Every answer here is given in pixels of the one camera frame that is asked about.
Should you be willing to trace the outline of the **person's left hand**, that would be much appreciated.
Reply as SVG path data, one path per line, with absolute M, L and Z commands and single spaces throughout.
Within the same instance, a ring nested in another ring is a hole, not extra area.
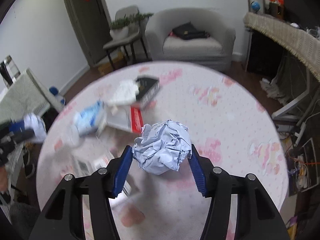
M 8 174 L 4 166 L 0 167 L 0 191 L 8 189 Z

